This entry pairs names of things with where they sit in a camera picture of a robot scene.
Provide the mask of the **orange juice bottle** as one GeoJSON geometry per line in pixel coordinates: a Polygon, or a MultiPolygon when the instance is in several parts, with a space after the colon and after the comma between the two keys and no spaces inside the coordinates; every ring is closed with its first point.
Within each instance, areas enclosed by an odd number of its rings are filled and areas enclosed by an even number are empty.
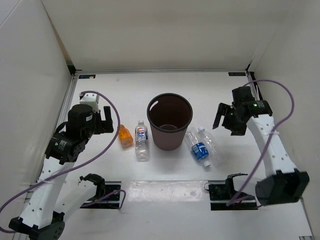
{"type": "Polygon", "coordinates": [[[128,148],[133,144],[133,137],[130,131],[123,124],[119,127],[118,139],[120,140],[120,144],[123,148],[128,148]]]}

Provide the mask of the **clear unlabeled plastic bottle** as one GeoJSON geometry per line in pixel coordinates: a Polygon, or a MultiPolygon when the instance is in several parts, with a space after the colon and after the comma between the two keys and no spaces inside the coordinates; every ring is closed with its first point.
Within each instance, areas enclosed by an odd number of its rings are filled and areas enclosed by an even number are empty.
{"type": "Polygon", "coordinates": [[[213,165],[216,168],[221,167],[223,164],[223,154],[214,136],[202,126],[198,127],[197,130],[200,138],[203,140],[209,151],[209,156],[213,165]]]}

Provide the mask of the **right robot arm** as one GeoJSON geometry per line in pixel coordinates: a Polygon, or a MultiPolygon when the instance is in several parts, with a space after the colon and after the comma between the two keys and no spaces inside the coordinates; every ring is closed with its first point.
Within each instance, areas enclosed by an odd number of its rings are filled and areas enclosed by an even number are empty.
{"type": "Polygon", "coordinates": [[[243,136],[249,130],[260,157],[245,180],[239,174],[230,176],[231,182],[224,188],[230,199],[227,204],[239,202],[242,194],[254,196],[262,206],[298,202],[310,177],[298,170],[285,150],[269,103],[256,100],[249,86],[233,89],[232,98],[230,105],[219,104],[212,127],[222,125],[233,136],[243,136]]]}

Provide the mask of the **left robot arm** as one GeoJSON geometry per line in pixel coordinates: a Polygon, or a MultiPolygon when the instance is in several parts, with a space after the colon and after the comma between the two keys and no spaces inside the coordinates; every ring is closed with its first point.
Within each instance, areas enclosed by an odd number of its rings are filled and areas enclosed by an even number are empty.
{"type": "Polygon", "coordinates": [[[31,240],[57,240],[67,219],[105,195],[105,179],[89,173],[66,197],[58,200],[68,173],[76,169],[75,162],[93,135],[113,133],[111,108],[104,106],[105,119],[96,103],[76,104],[68,112],[51,137],[45,151],[43,167],[37,182],[24,190],[33,191],[22,213],[10,220],[11,233],[27,235],[31,240]]]}

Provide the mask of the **brown plastic bin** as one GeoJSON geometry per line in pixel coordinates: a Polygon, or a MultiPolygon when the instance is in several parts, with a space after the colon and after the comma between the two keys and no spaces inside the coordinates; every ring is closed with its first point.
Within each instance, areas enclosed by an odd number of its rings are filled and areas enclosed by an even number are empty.
{"type": "Polygon", "coordinates": [[[161,150],[172,151],[182,144],[193,109],[183,96],[163,93],[149,102],[146,115],[154,144],[161,150]]]}

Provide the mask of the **right blue corner sticker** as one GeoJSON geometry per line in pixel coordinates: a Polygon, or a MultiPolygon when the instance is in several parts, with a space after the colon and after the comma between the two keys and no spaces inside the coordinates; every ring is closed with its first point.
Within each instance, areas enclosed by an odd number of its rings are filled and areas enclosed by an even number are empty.
{"type": "Polygon", "coordinates": [[[228,72],[230,77],[246,77],[247,74],[245,72],[228,72]]]}

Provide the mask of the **blue corner sticker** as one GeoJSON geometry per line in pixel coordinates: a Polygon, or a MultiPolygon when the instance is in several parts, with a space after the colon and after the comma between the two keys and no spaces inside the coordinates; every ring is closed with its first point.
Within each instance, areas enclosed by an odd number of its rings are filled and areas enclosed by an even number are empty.
{"type": "Polygon", "coordinates": [[[78,76],[78,79],[95,79],[95,74],[82,74],[78,76]]]}
{"type": "Polygon", "coordinates": [[[246,77],[247,74],[245,72],[228,72],[230,77],[246,77]]]}

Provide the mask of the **clear bottle orange blue label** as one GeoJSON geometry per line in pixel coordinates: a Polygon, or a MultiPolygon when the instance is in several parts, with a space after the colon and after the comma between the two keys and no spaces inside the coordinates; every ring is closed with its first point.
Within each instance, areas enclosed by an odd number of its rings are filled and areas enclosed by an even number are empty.
{"type": "Polygon", "coordinates": [[[135,155],[139,162],[146,162],[149,159],[148,139],[148,128],[143,120],[139,120],[135,127],[135,155]]]}

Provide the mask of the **left blue corner sticker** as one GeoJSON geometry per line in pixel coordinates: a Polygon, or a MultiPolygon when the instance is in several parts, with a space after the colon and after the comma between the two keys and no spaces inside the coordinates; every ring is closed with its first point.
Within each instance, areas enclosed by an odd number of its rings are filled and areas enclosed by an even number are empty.
{"type": "Polygon", "coordinates": [[[95,74],[82,74],[78,76],[78,79],[95,79],[95,74]]]}

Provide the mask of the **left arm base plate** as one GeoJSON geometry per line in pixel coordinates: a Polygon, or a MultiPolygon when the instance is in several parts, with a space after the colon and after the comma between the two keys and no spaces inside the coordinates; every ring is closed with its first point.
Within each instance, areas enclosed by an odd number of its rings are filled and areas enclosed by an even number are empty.
{"type": "Polygon", "coordinates": [[[120,210],[123,205],[124,193],[121,181],[106,181],[104,184],[104,195],[109,195],[99,202],[98,198],[92,197],[87,200],[80,208],[81,209],[98,209],[98,210],[120,210]]]}

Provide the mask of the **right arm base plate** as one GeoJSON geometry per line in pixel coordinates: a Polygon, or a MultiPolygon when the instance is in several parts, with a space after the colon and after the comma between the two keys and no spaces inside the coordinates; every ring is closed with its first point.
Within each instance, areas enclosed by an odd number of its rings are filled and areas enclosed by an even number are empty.
{"type": "Polygon", "coordinates": [[[258,209],[255,197],[246,193],[241,193],[237,197],[240,200],[227,206],[235,193],[227,191],[227,185],[224,181],[208,181],[203,185],[203,189],[209,193],[211,211],[250,211],[258,209]]]}

